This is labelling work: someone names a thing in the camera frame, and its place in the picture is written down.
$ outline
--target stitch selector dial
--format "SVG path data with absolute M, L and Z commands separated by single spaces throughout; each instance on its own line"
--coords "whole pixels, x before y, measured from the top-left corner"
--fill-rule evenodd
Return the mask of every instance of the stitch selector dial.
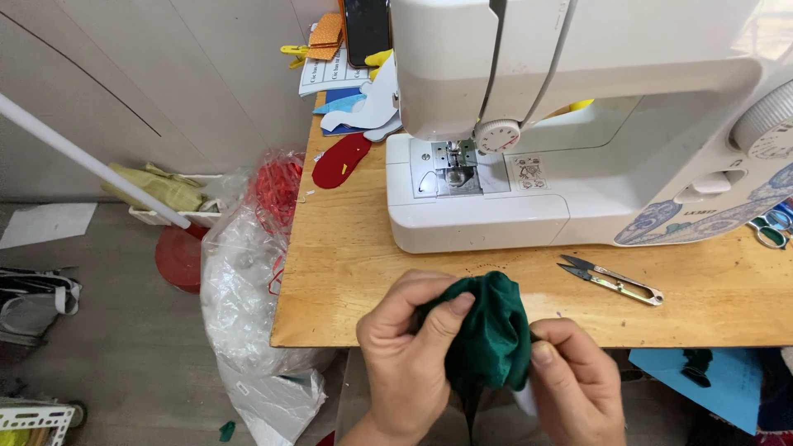
M 793 81 L 765 95 L 735 123 L 730 133 L 750 158 L 793 157 Z
M 498 153 L 515 145 L 520 139 L 520 126 L 512 119 L 480 122 L 474 129 L 477 148 L 487 153 Z

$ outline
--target yellow clothespin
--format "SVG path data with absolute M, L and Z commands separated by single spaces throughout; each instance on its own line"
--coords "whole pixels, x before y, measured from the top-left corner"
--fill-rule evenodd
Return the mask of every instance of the yellow clothespin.
M 284 45 L 281 47 L 281 52 L 284 54 L 290 54 L 292 56 L 297 57 L 296 60 L 293 60 L 289 64 L 289 68 L 294 69 L 297 67 L 302 67 L 305 63 L 305 55 L 308 52 L 308 47 L 305 45 L 295 46 L 295 45 Z

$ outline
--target smartphone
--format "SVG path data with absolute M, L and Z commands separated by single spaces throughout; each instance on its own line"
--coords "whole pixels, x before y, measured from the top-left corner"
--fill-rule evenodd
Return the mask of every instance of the smartphone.
M 343 7 L 347 61 L 366 67 L 367 56 L 391 48 L 389 0 L 339 0 Z

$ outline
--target red felt cutout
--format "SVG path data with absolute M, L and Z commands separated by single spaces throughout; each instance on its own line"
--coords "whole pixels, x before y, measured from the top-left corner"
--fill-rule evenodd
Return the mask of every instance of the red felt cutout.
M 358 161 L 369 153 L 371 147 L 372 141 L 363 137 L 363 133 L 345 136 L 333 144 L 333 147 L 316 162 L 314 172 L 311 174 L 314 184 L 323 189 L 341 186 L 358 165 Z

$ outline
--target white pole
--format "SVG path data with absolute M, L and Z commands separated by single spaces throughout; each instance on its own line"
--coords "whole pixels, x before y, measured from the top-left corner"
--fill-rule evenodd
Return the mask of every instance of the white pole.
M 25 109 L 13 103 L 2 93 L 0 93 L 0 113 L 6 115 L 12 122 L 16 122 L 17 125 L 30 132 L 36 138 L 49 144 L 58 152 L 73 159 L 77 164 L 92 171 L 106 182 L 113 184 L 135 200 L 148 206 L 149 209 L 167 218 L 174 225 L 183 229 L 187 229 L 190 226 L 189 220 L 176 213 L 176 211 L 170 207 L 162 204 L 157 198 L 152 197 L 139 187 L 127 181 L 124 177 L 113 171 L 113 169 L 107 167 L 81 148 L 72 144 L 68 139 L 60 136 L 55 130 L 50 129 L 45 123 L 39 121 L 35 116 L 25 111 Z

